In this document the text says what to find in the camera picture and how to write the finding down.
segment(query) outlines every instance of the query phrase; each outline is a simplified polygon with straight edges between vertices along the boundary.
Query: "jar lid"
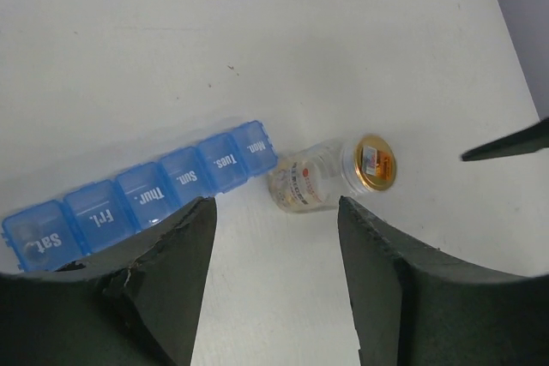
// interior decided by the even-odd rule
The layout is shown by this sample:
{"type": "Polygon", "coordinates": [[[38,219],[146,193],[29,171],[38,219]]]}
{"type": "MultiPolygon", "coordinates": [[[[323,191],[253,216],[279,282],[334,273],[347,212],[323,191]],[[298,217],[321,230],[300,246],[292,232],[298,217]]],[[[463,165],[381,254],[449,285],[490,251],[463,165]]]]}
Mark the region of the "jar lid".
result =
{"type": "Polygon", "coordinates": [[[360,140],[354,152],[354,167],[362,184],[370,190],[387,190],[395,182],[395,155],[377,135],[367,135],[360,140]]]}

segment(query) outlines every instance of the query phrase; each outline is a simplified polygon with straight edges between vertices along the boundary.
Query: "table surface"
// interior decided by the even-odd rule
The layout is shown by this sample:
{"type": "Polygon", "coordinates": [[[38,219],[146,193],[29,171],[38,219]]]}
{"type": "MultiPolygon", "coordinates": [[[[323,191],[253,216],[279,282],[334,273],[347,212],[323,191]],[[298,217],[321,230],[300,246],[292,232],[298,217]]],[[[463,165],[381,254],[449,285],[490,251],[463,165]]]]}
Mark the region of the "table surface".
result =
{"type": "MultiPolygon", "coordinates": [[[[2,216],[260,119],[281,151],[384,136],[399,176],[372,212],[549,268],[547,153],[459,160],[537,121],[497,0],[0,0],[0,63],[2,216]]],[[[261,178],[218,205],[193,365],[358,365],[337,212],[285,214],[261,178]]]]}

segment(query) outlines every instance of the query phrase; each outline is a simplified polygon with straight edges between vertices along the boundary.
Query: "transparent bottle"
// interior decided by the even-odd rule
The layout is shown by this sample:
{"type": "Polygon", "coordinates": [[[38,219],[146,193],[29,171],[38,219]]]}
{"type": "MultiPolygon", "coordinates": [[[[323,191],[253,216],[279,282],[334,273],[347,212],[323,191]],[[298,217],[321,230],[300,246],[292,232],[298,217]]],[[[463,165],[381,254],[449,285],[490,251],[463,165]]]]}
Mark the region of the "transparent bottle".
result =
{"type": "Polygon", "coordinates": [[[396,161],[377,135],[333,139],[282,157],[268,174],[274,202],[284,211],[304,213],[337,208],[344,196],[387,190],[396,177],[396,161]]]}

